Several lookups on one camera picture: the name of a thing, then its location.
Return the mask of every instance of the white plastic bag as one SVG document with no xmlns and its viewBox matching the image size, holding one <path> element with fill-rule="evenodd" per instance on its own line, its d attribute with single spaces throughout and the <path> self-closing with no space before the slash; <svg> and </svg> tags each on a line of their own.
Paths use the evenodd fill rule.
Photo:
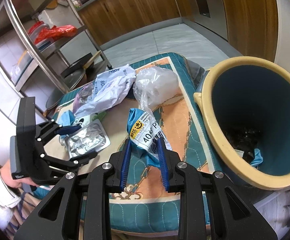
<svg viewBox="0 0 290 240">
<path fill-rule="evenodd" d="M 97 75 L 91 100 L 78 108 L 76 118 L 100 113 L 123 101 L 136 79 L 128 64 Z"/>
<path fill-rule="evenodd" d="M 142 69 L 137 74 L 133 87 L 140 108 L 152 116 L 151 109 L 175 96 L 177 90 L 177 75 L 172 70 L 161 67 Z"/>
</svg>

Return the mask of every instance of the foil packaging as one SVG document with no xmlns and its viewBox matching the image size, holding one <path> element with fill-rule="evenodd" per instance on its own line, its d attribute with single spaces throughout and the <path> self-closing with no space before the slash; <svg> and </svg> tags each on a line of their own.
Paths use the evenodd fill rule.
<svg viewBox="0 0 290 240">
<path fill-rule="evenodd" d="M 96 152 L 110 145 L 109 138 L 96 119 L 65 139 L 70 158 L 83 155 L 94 149 Z"/>
</svg>

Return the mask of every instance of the plastic container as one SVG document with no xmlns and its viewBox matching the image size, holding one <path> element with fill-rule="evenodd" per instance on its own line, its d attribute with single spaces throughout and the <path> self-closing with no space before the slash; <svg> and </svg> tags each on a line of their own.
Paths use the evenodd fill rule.
<svg viewBox="0 0 290 240">
<path fill-rule="evenodd" d="M 194 93 L 209 138 L 226 166 L 255 187 L 290 188 L 290 74 L 256 57 L 224 60 L 203 76 Z M 235 152 L 222 129 L 253 127 L 262 133 L 263 163 L 250 166 Z"/>
<path fill-rule="evenodd" d="M 41 32 L 43 28 L 50 29 L 47 23 L 42 23 L 39 26 L 37 26 L 31 33 L 29 33 L 29 37 L 32 40 L 32 42 L 35 42 L 35 39 L 38 37 L 38 34 Z"/>
</svg>

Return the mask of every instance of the wooden board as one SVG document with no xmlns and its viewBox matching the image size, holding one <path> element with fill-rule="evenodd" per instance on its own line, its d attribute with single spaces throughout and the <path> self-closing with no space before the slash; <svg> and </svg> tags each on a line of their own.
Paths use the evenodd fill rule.
<svg viewBox="0 0 290 240">
<path fill-rule="evenodd" d="M 274 62 L 278 38 L 276 0 L 223 0 L 228 42 L 244 56 Z"/>
<path fill-rule="evenodd" d="M 98 59 L 98 57 L 101 55 L 102 51 L 99 50 L 97 51 L 87 62 L 85 65 L 83 65 L 83 69 L 86 70 L 89 68 L 89 66 L 95 62 L 96 59 Z"/>
</svg>

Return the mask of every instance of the tiled floor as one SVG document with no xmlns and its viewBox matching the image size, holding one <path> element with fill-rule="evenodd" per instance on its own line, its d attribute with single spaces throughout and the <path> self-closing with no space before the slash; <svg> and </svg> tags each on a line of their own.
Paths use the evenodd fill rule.
<svg viewBox="0 0 290 240">
<path fill-rule="evenodd" d="M 205 69 L 228 58 L 218 47 L 186 24 L 143 34 L 104 52 L 116 67 L 164 52 L 179 53 Z"/>
</svg>

